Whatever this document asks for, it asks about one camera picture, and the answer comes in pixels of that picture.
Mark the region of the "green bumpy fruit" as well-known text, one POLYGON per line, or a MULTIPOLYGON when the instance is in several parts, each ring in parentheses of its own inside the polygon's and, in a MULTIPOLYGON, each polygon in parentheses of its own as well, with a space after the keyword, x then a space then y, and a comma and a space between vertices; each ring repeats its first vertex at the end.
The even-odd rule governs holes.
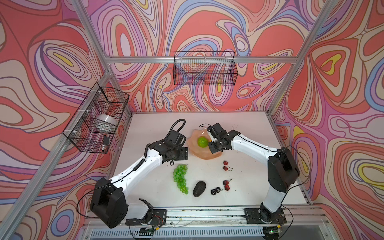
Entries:
POLYGON ((200 148, 206 148, 209 145, 209 140, 206 137, 198 137, 197 144, 200 148))

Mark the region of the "red cherry pair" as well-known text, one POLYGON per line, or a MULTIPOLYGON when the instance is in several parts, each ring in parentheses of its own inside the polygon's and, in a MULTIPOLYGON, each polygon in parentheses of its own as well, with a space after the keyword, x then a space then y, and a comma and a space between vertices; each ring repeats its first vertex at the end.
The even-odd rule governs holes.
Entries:
POLYGON ((229 166, 229 163, 227 161, 223 161, 223 170, 224 171, 232 171, 233 168, 229 166))
POLYGON ((225 190, 225 191, 229 191, 229 190, 230 190, 230 186, 229 186, 229 184, 230 184, 231 181, 232 181, 232 179, 224 180, 224 181, 223 181, 223 185, 224 185, 224 190, 225 190))

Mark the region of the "green grape bunch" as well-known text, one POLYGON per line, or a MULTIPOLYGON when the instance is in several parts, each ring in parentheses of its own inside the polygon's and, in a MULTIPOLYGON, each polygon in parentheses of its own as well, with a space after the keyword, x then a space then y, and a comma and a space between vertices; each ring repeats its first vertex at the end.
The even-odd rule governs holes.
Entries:
POLYGON ((187 180, 185 178, 187 171, 187 165, 178 165, 173 172, 174 182, 177 184, 178 189, 185 195, 189 193, 189 188, 187 187, 187 180))

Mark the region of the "dark avocado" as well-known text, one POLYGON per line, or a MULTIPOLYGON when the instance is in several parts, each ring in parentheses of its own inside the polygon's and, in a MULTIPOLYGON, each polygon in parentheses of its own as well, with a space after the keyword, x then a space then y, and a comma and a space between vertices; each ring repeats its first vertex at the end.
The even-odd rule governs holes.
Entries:
POLYGON ((193 196, 195 198, 200 197, 206 190, 206 187, 207 187, 206 182, 198 181, 193 189, 193 196))

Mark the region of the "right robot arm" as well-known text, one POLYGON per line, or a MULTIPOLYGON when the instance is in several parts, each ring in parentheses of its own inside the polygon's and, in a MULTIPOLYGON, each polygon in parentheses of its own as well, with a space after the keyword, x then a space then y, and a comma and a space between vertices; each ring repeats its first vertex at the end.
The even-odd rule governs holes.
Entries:
POLYGON ((212 154, 235 150, 267 166, 270 187, 260 205, 259 214, 263 222, 272 222, 272 218, 281 210, 291 185, 301 174, 292 152, 287 148, 276 149, 262 145, 236 130, 228 132, 219 123, 209 126, 207 131, 211 139, 209 149, 212 154))

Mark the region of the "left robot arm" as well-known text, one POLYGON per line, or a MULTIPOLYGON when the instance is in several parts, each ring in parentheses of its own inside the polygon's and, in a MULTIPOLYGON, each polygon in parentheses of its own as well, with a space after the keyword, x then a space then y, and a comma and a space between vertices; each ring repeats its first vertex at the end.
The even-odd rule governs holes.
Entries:
POLYGON ((163 163, 186 161, 189 158, 188 148, 184 147, 186 139, 181 133, 170 130, 164 139, 147 144, 144 155, 126 170, 109 180, 98 180, 90 210, 110 229, 126 219, 150 222, 153 206, 142 198, 128 202, 127 197, 144 177, 163 163))

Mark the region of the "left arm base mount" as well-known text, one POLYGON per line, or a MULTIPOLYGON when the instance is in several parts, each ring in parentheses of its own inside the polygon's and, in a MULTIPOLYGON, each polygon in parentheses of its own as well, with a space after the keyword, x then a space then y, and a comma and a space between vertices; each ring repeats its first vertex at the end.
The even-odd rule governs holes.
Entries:
POLYGON ((160 227, 166 223, 167 210, 150 210, 142 219, 127 219, 126 226, 160 227))

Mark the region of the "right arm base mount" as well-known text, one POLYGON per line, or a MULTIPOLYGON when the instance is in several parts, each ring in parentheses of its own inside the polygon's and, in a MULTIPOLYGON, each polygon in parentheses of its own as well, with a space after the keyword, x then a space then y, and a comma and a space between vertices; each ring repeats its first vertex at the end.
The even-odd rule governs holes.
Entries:
POLYGON ((247 224, 267 224, 267 225, 284 225, 287 223, 284 211, 279 208, 276 212, 270 213, 267 209, 260 208, 245 208, 244 214, 241 217, 245 218, 247 224))

